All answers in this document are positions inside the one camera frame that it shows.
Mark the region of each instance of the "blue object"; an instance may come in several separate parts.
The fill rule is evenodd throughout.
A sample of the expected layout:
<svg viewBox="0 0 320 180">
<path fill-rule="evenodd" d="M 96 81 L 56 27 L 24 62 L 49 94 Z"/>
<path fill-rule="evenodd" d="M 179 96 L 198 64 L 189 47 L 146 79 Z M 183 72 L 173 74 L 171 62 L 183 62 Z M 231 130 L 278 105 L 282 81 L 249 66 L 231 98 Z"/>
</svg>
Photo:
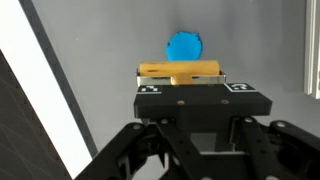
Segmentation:
<svg viewBox="0 0 320 180">
<path fill-rule="evenodd" d="M 198 60 L 202 51 L 199 34 L 177 32 L 166 46 L 169 61 Z"/>
</svg>

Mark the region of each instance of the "screw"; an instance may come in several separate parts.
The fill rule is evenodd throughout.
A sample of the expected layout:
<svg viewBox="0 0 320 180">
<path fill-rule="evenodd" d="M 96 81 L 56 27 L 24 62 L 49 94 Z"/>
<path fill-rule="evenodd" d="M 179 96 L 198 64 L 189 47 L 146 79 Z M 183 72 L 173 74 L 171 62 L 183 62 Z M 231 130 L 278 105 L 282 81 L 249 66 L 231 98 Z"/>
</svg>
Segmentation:
<svg viewBox="0 0 320 180">
<path fill-rule="evenodd" d="M 185 105 L 186 103 L 184 101 L 178 101 L 177 104 L 182 106 L 182 105 Z"/>
<path fill-rule="evenodd" d="M 252 123 L 253 122 L 253 120 L 251 118 L 245 118 L 244 121 L 247 122 L 247 123 Z"/>
<path fill-rule="evenodd" d="M 140 124 L 135 124 L 135 125 L 133 126 L 133 129 L 135 129 L 135 130 L 138 130 L 138 129 L 140 129 L 140 128 L 141 128 Z"/>
<path fill-rule="evenodd" d="M 279 127 L 286 127 L 286 124 L 283 123 L 283 122 L 278 122 L 278 123 L 277 123 L 277 126 L 279 126 Z"/>
<path fill-rule="evenodd" d="M 169 122 L 168 119 L 162 119 L 161 120 L 161 124 L 168 124 L 168 122 Z"/>
<path fill-rule="evenodd" d="M 205 176 L 205 177 L 202 177 L 200 180 L 213 180 L 213 179 L 211 177 Z"/>
<path fill-rule="evenodd" d="M 280 179 L 275 176 L 270 175 L 270 176 L 266 177 L 266 180 L 280 180 Z"/>
<path fill-rule="evenodd" d="M 221 103 L 222 103 L 222 104 L 229 104 L 229 101 L 226 100 L 226 99 L 223 99 L 223 100 L 221 100 Z"/>
</svg>

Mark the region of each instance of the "blue circular object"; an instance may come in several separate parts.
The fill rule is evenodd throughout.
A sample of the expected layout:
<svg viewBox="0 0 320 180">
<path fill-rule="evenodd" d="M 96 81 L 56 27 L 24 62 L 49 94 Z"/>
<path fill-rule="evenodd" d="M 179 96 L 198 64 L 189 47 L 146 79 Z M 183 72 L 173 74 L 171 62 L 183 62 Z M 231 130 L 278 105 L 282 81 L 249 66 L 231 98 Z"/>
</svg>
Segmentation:
<svg viewBox="0 0 320 180">
<path fill-rule="evenodd" d="M 166 46 L 169 61 L 198 60 L 202 51 L 199 34 L 177 32 L 172 36 Z"/>
</svg>

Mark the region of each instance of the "white strip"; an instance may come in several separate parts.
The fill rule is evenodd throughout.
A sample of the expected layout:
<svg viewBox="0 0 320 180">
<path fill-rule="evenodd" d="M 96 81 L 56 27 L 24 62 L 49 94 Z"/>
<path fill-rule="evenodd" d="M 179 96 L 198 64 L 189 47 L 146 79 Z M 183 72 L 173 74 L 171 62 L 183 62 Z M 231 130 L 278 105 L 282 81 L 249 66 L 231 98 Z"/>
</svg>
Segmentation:
<svg viewBox="0 0 320 180">
<path fill-rule="evenodd" d="M 304 92 L 320 98 L 320 3 L 307 0 Z"/>
<path fill-rule="evenodd" d="M 18 0 L 0 0 L 0 49 L 75 178 L 92 158 Z"/>
</svg>

